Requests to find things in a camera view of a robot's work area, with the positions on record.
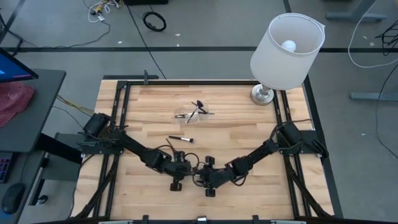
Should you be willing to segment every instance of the keyboard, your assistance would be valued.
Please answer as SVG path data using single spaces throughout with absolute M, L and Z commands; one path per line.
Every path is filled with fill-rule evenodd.
M 12 152 L 0 152 L 0 184 L 7 182 L 8 174 L 11 171 L 12 158 Z

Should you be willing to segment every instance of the light bulb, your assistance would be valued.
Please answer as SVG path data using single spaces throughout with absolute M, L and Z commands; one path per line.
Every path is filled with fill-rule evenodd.
M 283 44 L 282 47 L 285 50 L 288 50 L 290 52 L 295 52 L 296 51 L 296 43 L 293 40 L 286 40 Z

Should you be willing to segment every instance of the table lamp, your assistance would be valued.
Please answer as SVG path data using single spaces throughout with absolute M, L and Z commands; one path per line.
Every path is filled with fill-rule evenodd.
M 261 83 L 252 89 L 252 101 L 267 105 L 274 98 L 272 89 L 299 86 L 324 41 L 325 26 L 311 17 L 297 13 L 275 17 L 251 57 L 251 71 Z

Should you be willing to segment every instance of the floor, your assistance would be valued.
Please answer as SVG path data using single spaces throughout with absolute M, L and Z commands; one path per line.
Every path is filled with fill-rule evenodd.
M 1 14 L 6 21 L 20 1 L 2 0 Z M 83 1 L 24 1 L 11 30 L 35 45 L 58 46 L 84 43 L 96 39 L 107 27 L 87 20 Z M 324 47 L 347 47 L 355 24 L 327 21 L 327 11 L 348 11 L 359 1 L 290 1 L 293 12 L 306 14 L 326 25 Z M 96 3 L 86 0 L 87 4 Z M 167 20 L 162 33 L 145 28 L 137 15 L 149 6 L 133 6 L 134 18 L 150 47 L 217 47 L 256 46 L 269 22 L 285 12 L 282 0 L 170 0 L 170 4 L 153 6 Z M 361 24 L 353 47 L 380 47 L 374 37 L 397 20 L 398 8 L 393 0 L 376 1 L 372 12 L 382 12 L 388 19 Z M 105 14 L 111 32 L 101 40 L 81 47 L 143 47 L 126 7 L 111 8 Z M 9 34 L 1 47 L 15 47 L 17 40 Z M 249 68 L 252 52 L 154 52 L 153 56 L 167 78 L 253 78 Z M 382 54 L 353 54 L 357 63 L 374 65 L 394 60 Z M 16 56 L 30 68 L 67 71 L 60 94 L 88 108 L 95 107 L 103 75 L 140 75 L 143 70 L 159 75 L 147 52 L 29 52 Z M 310 70 L 313 93 L 330 152 L 343 215 L 346 218 L 398 222 L 398 160 L 383 148 L 375 133 L 375 102 L 351 101 L 351 91 L 379 91 L 392 66 L 373 69 L 355 67 L 347 53 L 319 54 Z M 398 78 L 391 78 L 387 91 L 398 91 Z M 81 124 L 88 118 L 66 108 Z M 397 108 L 395 103 L 379 105 L 379 134 L 398 153 Z M 76 133 L 77 125 L 66 113 L 53 110 L 44 133 Z M 20 223 L 52 221 L 66 218 L 72 204 L 73 182 L 47 182 L 43 194 L 50 200 L 29 207 Z

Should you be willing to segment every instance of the white lamp shade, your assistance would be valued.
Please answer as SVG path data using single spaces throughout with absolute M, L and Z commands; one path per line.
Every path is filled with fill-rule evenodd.
M 296 44 L 295 52 L 282 47 L 286 40 Z M 251 58 L 251 71 L 271 89 L 295 88 L 304 81 L 324 41 L 325 26 L 311 17 L 297 13 L 277 16 Z

